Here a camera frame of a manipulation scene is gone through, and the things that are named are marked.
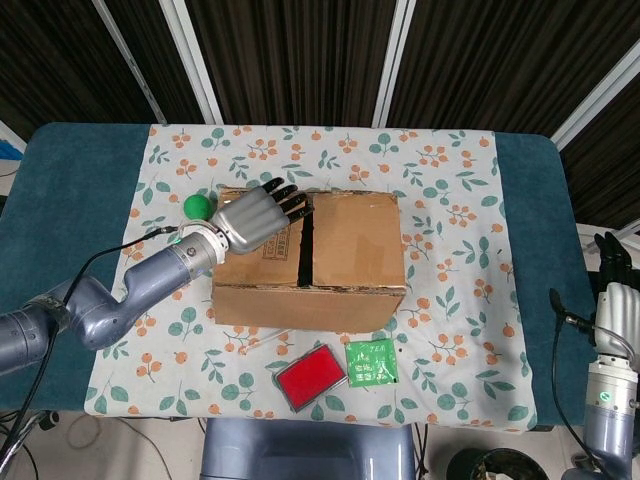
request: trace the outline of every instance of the wire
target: wire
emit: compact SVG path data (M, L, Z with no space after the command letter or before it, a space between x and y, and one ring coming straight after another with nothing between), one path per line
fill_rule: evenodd
M146 235L143 235L142 237L138 238L137 240L134 240L134 241L126 243L124 245L119 245L117 247L112 247L112 248L109 248L107 250L103 250L101 252L96 253L91 258L89 258L89 260L87 260L85 262L85 264L82 266L80 271L76 274L75 278L71 282L71 285L69 286L69 289L67 290L67 293L64 296L64 299L62 300L63 305L66 306L69 303L69 299L71 298L71 295L73 295L73 292L75 291L76 287L78 286L78 283L80 283L80 280L82 279L82 276L84 275L84 272L87 270L87 268L89 268L89 266L97 258L99 258L99 257L101 257L103 255L106 255L108 253L116 252L118 250L122 250L124 248L130 247L132 245L135 245L138 242L142 242L143 240L148 240L148 239L153 238L155 236L158 236L160 234L171 233L171 232L175 232L177 230L178 230L177 227L156 228L155 230L152 230L151 232L147 233ZM29 409L29 405L31 405L31 401L33 400L33 397L35 396L36 391L38 390L38 387L40 386L40 382L42 381L42 377L44 376L44 372L47 369L47 365L49 364L49 360L51 359L51 354L53 352L53 347L55 345L56 338L58 337L58 331L59 330L60 330L60 326L58 325L57 322L55 322L53 324L52 328L51 328L51 332L49 332L49 342L48 342L48 345L47 345L47 353L45 353L45 355L44 355L44 357L42 359L42 362L40 363L40 368L38 369L38 373L36 374L36 377L33 380L33 383L31 384L31 388L29 389L29 393L27 394L27 397L25 398L24 402L22 403L22 408L20 408L20 411L18 412L18 415L16 416L16 420L13 423L13 426L11 427L11 431L9 432L9 435L7 435L7 438L5 439L4 443L2 444L2 448L0 449L0 464L2 464L4 462L5 457L8 454L9 449L11 448L11 445L13 445L15 443L15 441L17 440L18 432L19 432L20 428L22 427L22 422L23 422L24 417L25 417L25 415L27 413L27 410Z
M38 471L38 466L36 465L36 461L33 458L31 450L29 450L29 447L27 447L26 445L22 445L22 448L24 448L24 451L27 452L27 455L29 455L29 460L31 460L31 465L33 465L33 472L36 474L36 480L40 480L40 472Z
M132 242L129 243L125 243L124 245L119 245L117 247L112 247L112 248L108 248L107 250L103 250L101 252L96 253L95 255L93 255L89 260L87 260L85 262L85 264L82 266L82 268L80 269L80 271L76 274L75 278L73 279L73 281L71 282L71 285L69 286L69 290L67 290L67 293L64 296L64 299L62 300L62 303L66 306L67 303L69 303L69 299L71 298L71 295L73 295L73 292L75 291L76 287L78 286L78 283L80 283L80 279L82 278L82 275L84 275L84 272L87 270L87 268L89 268L89 265L91 265L93 263L94 260L96 260L97 258L106 255L108 253L111 252L117 252L118 250L123 250L125 248L129 248L133 245L135 245L138 242L142 242L144 240L149 240L150 238L156 237L160 234L163 233L172 233L172 232L176 232L178 230L177 227L162 227L162 228L156 228L155 230L152 230L151 232L147 233L146 235L143 235L142 237L133 240Z
M4 463L5 456L8 454L9 449L11 448L11 445L13 445L14 442L16 441L18 432L22 427L22 421L24 420L24 416L26 415L27 410L29 409L29 405L31 405L31 401L33 400L33 397L35 397L36 391L40 386L40 382L42 381L42 377L44 376L44 371L47 369L47 365L49 364L49 360L51 359L51 352L53 351L53 346L55 345L56 338L58 337L59 328L60 326L56 322L54 323L51 329L51 332L49 333L47 353L45 353L44 358L40 363L40 368L38 368L38 373L36 374L36 377L34 378L33 383L31 384L31 388L29 389L29 393L27 394L27 397L24 399L24 402L22 403L22 408L20 408L20 411L16 416L15 422L13 422L11 431L7 435L7 438L5 439L4 443L2 444L2 448L0 449L0 464Z
M413 447L413 453L415 454L416 460L418 461L418 466L416 467L415 473L418 480L422 480L423 478L425 478L425 475L429 473L429 469L425 465L426 454L427 454L427 433L429 432L429 426L425 423L424 434L420 435L420 428L418 427L418 424L414 423L413 425L416 429L416 434L418 435L418 445L420 445L419 455L415 445Z
M0 433L9 435L9 429L4 425L0 425ZM27 447L24 444L22 444L22 448L24 448L24 451L27 452L27 455L29 455L29 460L31 460L31 465L33 466L33 473L35 473L36 475L36 480L40 480L40 472L38 471L38 465L36 464L35 458L33 458L33 454L31 453L31 450L29 450L29 447Z
M140 430L135 428L129 422L125 422L123 419L117 418L117 417L113 417L113 419L118 421L118 422L120 422L120 423L122 423L122 424L124 424L124 425L126 425L127 427L129 427L131 430L136 432L138 435L140 435L142 438L144 438L147 442L149 442L151 444L151 446L154 448L154 450L158 453L158 456L160 457L160 460L162 461L162 465L164 465L164 470L165 470L165 472L167 472L167 477L169 478L169 480L173 480L173 477L171 476L171 472L169 471L169 467L167 466L167 462L165 461L164 457L162 456L162 452L160 451L158 446L153 442L153 440L151 440L149 437L147 437L144 433L142 433Z
M4 415L0 415L0 423L9 423L18 415L18 411L14 410L13 412L5 413Z
M90 418L94 421L96 425L96 433L93 436L93 438L91 438L88 442L85 442L83 444L72 443L71 439L69 438L71 436L71 430L73 430L73 427L75 427L76 424L83 418ZM65 434L64 439L67 442L67 445L69 446L69 448L72 448L74 450L84 450L85 448L89 448L90 446L95 444L98 441L98 438L100 438L101 434L102 434L102 424L100 423L100 421L96 417L84 414L84 415L80 415L73 422L71 422L71 425L69 425L69 428L67 429L67 433Z
M584 450L584 452L587 454L591 462L600 469L600 471L606 478L608 478L609 480L615 480L614 477L612 477L611 474L607 472L607 470L604 468L600 460L596 458L596 456L593 454L591 449L582 441L582 439L578 436L575 430L571 427L571 425L569 424L569 420L567 420L567 417L565 416L564 411L560 406L560 401L558 400L558 392L557 392L557 386L556 386L556 383L557 383L556 382L556 366L557 366L557 357L558 357L558 340L560 339L560 332L562 331L563 325L564 325L564 319L558 320L558 323L556 324L556 333L553 337L553 352L551 354L551 393L553 395L553 403L555 403L556 409L560 414L560 418L562 419L562 422L567 427L567 430L569 430L569 433L571 433L571 436L575 439L576 442L578 442L578 445L580 445L582 450Z

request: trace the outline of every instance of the robotic arm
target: robotic arm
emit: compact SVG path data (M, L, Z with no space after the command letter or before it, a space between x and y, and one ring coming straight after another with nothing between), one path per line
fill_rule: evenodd
M595 323L552 305L561 321L594 333L598 359L589 365L583 442L608 477L631 480L638 372L640 371L640 292L631 257L607 233L596 236L600 247L600 294ZM608 478L604 473L572 469L563 480Z
M276 178L220 208L211 223L199 222L182 231L181 240L131 267L124 275L127 296L121 302L95 278L82 276L68 303L67 281L40 295L20 310L0 315L0 375L41 360L49 332L70 329L89 350L116 343L153 305L204 272L224 263L227 251L249 253L312 209L306 195Z

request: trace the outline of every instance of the red ink pad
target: red ink pad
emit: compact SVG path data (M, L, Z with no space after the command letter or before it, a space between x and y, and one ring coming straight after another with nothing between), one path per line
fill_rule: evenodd
M297 412L347 378L328 345L320 345L276 374L275 380Z

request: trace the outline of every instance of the robot finger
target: robot finger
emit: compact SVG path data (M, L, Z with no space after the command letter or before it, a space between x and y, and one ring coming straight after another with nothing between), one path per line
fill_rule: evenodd
M285 198L287 198L296 190L298 190L298 187L296 185L287 185L286 187L281 188L277 192L272 193L271 196L276 201L276 203L278 203L281 200L284 200Z
M290 210L293 210L295 207L307 201L307 195L305 193L299 193L294 195L290 199L282 202L280 204L280 208L282 208L283 213L287 213Z
M267 183L265 183L262 188L264 188L267 193L271 193L283 183L284 178L276 177L273 180L269 180Z
M600 249L600 270L598 275L600 292L607 289L610 282L616 281L615 262L610 242L602 235L596 234L596 245Z
M615 269L616 269L616 282L623 285L631 285L633 283L633 274L631 273L631 255L622 246L620 240L610 232L605 233L605 240L611 245L613 252Z
M294 210L289 215L287 215L287 217L289 218L289 223L295 223L312 212L313 207L311 205L307 205L305 207L299 208L298 210Z

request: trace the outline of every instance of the printed label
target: printed label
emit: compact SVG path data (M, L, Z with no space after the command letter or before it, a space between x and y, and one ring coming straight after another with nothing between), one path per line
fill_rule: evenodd
M287 260L289 257L289 233L291 226L271 237L262 249L264 260Z

